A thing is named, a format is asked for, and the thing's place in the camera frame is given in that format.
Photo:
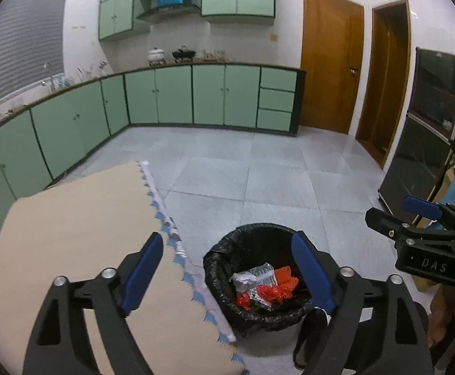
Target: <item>window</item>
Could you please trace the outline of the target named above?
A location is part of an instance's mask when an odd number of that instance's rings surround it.
[[[3,0],[0,4],[0,99],[64,73],[66,0]]]

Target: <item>white pot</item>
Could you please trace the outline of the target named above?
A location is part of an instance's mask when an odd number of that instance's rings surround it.
[[[149,62],[159,62],[165,60],[165,53],[163,49],[154,48],[147,54],[147,59]]]

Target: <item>black garbage bag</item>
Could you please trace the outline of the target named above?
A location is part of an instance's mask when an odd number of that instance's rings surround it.
[[[277,224],[243,225],[226,235],[203,258],[205,282],[231,326],[242,336],[256,329],[280,331],[299,323],[311,310],[310,299],[302,275],[293,260],[291,239],[296,231]],[[287,265],[299,279],[293,298],[276,306],[273,312],[251,312],[236,304],[236,289],[229,278],[234,273],[259,267],[264,263],[274,269]]]

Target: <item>blue gripper pad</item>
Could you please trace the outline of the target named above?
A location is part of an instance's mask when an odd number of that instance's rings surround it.
[[[302,231],[293,235],[291,252],[311,293],[311,301],[333,315],[337,308],[333,300],[333,281],[338,265],[330,254],[318,251]]]
[[[124,296],[120,308],[126,316],[141,305],[162,256],[163,239],[155,232],[142,247],[139,261],[124,284]]]
[[[408,196],[403,200],[403,210],[409,213],[418,214],[429,220],[438,220],[443,216],[439,206],[428,201],[412,198]]]

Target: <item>silver screw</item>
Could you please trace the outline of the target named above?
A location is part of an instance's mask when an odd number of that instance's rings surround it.
[[[66,283],[66,277],[57,277],[54,279],[54,285],[55,286],[62,286]]]
[[[400,285],[401,283],[403,283],[403,278],[400,277],[399,275],[392,275],[390,277],[390,281],[396,285]]]
[[[340,268],[340,273],[342,274],[343,277],[346,277],[346,278],[351,278],[354,276],[354,269],[352,268],[349,268],[349,267],[343,267],[343,268]]]
[[[114,275],[116,275],[116,269],[114,268],[106,268],[101,273],[101,276],[105,279],[111,279]]]

